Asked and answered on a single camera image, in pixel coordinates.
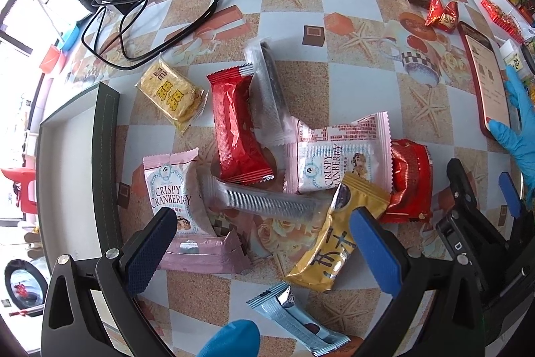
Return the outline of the left blue gloved hand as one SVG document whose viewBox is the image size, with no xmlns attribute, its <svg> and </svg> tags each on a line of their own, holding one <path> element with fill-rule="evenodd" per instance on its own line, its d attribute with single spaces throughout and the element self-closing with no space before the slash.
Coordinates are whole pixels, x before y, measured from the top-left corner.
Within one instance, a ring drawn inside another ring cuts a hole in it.
<svg viewBox="0 0 535 357">
<path fill-rule="evenodd" d="M 197 354 L 198 357 L 257 357 L 261 335 L 250 320 L 237 320 L 222 327 Z"/>
</svg>

